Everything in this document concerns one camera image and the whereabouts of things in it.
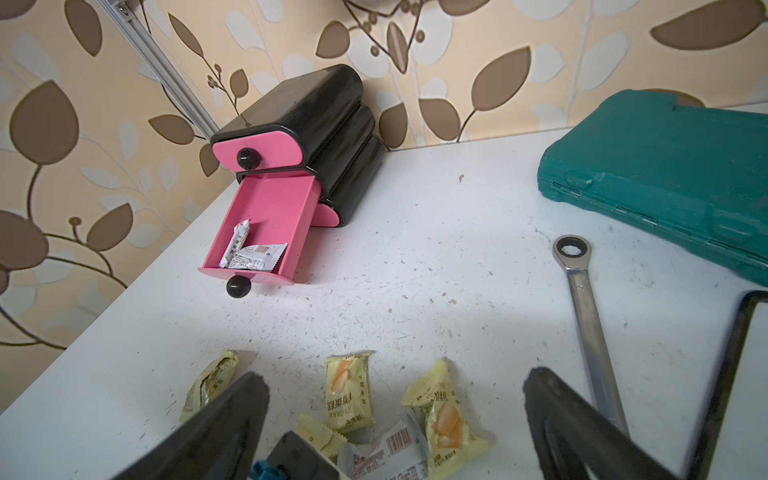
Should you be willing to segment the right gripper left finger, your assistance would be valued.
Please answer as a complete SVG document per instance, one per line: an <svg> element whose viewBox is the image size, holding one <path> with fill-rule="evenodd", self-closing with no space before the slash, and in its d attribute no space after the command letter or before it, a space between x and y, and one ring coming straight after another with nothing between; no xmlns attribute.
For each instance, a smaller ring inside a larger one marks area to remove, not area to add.
<svg viewBox="0 0 768 480"><path fill-rule="evenodd" d="M268 411L264 378L248 372L118 479L245 479Z"/></svg>

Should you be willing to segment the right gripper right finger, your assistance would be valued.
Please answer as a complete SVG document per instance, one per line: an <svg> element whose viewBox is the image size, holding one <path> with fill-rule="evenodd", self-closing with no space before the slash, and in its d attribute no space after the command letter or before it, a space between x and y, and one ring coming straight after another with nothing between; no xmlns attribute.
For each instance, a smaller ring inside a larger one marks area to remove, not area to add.
<svg viewBox="0 0 768 480"><path fill-rule="evenodd" d="M673 479L547 367L530 371L525 410L545 479Z"/></svg>

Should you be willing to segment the yellow cookie packet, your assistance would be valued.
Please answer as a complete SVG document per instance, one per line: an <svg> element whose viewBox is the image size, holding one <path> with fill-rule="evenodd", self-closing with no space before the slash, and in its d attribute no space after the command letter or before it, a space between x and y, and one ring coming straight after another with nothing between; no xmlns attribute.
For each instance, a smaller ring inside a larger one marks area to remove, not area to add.
<svg viewBox="0 0 768 480"><path fill-rule="evenodd" d="M340 450L348 443L348 439L344 435L308 414L300 415L296 432L303 440L307 441L320 454L332 462L337 461Z"/></svg>
<svg viewBox="0 0 768 480"><path fill-rule="evenodd" d="M371 351L326 359L325 423L341 434L374 424L369 381Z"/></svg>
<svg viewBox="0 0 768 480"><path fill-rule="evenodd" d="M401 404L418 407L425 415L429 479L449 479L491 449L488 440L476 436L470 429L448 364L443 359L409 386Z"/></svg>
<svg viewBox="0 0 768 480"><path fill-rule="evenodd" d="M238 355L230 350L211 362L190 386L179 421L188 421L215 400L232 382L238 364Z"/></svg>

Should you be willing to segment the yellow cookie packet top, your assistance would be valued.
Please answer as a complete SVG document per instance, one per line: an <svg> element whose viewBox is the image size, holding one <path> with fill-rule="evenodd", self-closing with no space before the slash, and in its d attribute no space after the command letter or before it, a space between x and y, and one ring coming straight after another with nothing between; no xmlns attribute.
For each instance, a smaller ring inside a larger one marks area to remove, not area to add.
<svg viewBox="0 0 768 480"><path fill-rule="evenodd" d="M325 423L341 434L374 424L369 381L371 351L326 359Z"/></svg>

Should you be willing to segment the white cookie packet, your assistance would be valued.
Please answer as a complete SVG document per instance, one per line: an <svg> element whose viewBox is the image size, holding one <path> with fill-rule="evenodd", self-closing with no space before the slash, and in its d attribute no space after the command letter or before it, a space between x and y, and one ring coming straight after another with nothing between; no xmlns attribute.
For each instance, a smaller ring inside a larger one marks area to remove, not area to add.
<svg viewBox="0 0 768 480"><path fill-rule="evenodd" d="M341 447L337 467L349 479L427 479L428 445L412 410L374 444Z"/></svg>
<svg viewBox="0 0 768 480"><path fill-rule="evenodd" d="M231 236L231 239L219 261L220 268L224 269L229 266L234 256L242 248L249 234L249 231L250 231L249 219L245 219L235 225L235 227L233 228L233 234Z"/></svg>
<svg viewBox="0 0 768 480"><path fill-rule="evenodd" d="M272 272L287 247L287 244L245 246L234 253L227 267L234 270Z"/></svg>

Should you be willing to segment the pink bottom drawer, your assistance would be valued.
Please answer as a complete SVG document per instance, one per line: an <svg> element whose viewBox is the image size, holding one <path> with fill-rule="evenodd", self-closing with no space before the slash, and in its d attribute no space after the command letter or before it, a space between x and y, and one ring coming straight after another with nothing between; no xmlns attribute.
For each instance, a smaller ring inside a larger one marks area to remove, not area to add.
<svg viewBox="0 0 768 480"><path fill-rule="evenodd" d="M341 223L336 210L320 202L314 212L310 226L317 228L337 228Z"/></svg>

